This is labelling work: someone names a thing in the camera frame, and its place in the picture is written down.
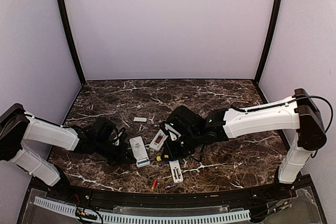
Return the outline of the yellow handled screwdriver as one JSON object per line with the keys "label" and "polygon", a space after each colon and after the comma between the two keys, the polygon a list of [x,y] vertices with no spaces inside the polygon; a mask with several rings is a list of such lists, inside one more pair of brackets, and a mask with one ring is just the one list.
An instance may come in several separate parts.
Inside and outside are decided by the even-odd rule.
{"label": "yellow handled screwdriver", "polygon": [[169,156],[168,155],[157,156],[156,161],[157,162],[169,161]]}

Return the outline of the plain white slim remote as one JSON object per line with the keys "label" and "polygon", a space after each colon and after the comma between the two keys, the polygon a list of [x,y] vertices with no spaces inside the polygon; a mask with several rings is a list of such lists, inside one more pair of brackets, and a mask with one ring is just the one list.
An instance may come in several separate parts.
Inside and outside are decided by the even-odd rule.
{"label": "plain white slim remote", "polygon": [[144,161],[144,160],[150,160],[142,137],[140,136],[134,137],[134,138],[131,138],[129,141],[130,141],[133,156],[136,159],[136,165],[137,165],[137,162]]}

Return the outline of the white button remote control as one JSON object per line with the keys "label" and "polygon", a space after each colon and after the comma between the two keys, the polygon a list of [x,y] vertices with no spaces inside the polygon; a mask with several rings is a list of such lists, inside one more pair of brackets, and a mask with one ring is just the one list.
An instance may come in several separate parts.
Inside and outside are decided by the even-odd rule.
{"label": "white button remote control", "polygon": [[174,183],[176,184],[182,183],[184,181],[184,178],[182,175],[182,170],[179,161],[178,160],[169,161],[169,165]]}

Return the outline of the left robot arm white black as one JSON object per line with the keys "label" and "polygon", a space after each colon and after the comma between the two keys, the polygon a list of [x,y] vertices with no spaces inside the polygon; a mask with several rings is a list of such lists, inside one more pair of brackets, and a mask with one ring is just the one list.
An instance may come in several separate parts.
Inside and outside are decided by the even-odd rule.
{"label": "left robot arm white black", "polygon": [[135,157],[125,142],[125,128],[117,129],[107,118],[99,117],[87,127],[63,126],[36,117],[19,104],[13,104],[1,115],[1,160],[12,162],[53,187],[63,201],[74,197],[66,176],[53,164],[41,158],[25,144],[40,142],[79,154],[99,154],[109,165],[134,164]]}

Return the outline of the grey battery cover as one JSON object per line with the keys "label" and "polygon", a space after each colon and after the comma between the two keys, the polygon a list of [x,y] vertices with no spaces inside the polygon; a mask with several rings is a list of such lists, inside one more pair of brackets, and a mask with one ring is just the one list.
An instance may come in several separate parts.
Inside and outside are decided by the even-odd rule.
{"label": "grey battery cover", "polygon": [[147,122],[147,118],[144,117],[134,117],[133,119],[134,122]]}

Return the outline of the white remote with barcode label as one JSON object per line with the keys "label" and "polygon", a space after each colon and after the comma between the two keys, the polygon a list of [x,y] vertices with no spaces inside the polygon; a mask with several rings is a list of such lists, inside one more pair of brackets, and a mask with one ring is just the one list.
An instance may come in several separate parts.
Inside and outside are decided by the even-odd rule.
{"label": "white remote with barcode label", "polygon": [[159,151],[166,139],[167,135],[162,130],[159,130],[155,135],[154,139],[152,140],[152,142],[150,143],[149,148],[154,151]]}

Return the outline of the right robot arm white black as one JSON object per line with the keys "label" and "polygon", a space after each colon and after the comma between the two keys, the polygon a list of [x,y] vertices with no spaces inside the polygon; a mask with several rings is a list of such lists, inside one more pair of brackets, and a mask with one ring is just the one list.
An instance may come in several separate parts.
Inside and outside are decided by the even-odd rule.
{"label": "right robot arm white black", "polygon": [[168,139],[157,160],[175,161],[194,154],[199,146],[229,141],[243,135],[274,130],[294,130],[292,145],[278,169],[276,182],[268,188],[273,200],[288,191],[310,157],[327,142],[327,131],[320,110],[314,103],[317,96],[305,89],[296,89],[293,96],[246,108],[231,106],[211,111],[201,117],[185,106],[177,107],[160,128]]}

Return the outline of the red blue battery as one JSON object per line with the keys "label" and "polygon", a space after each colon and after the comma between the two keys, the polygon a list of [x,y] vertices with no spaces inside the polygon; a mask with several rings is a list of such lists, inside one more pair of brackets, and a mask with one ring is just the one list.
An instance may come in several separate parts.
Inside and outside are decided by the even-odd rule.
{"label": "red blue battery", "polygon": [[155,187],[156,187],[156,185],[157,185],[157,179],[155,179],[154,181],[153,181],[153,183],[152,183],[152,187],[151,187],[151,189],[152,190],[154,190],[155,189]]}

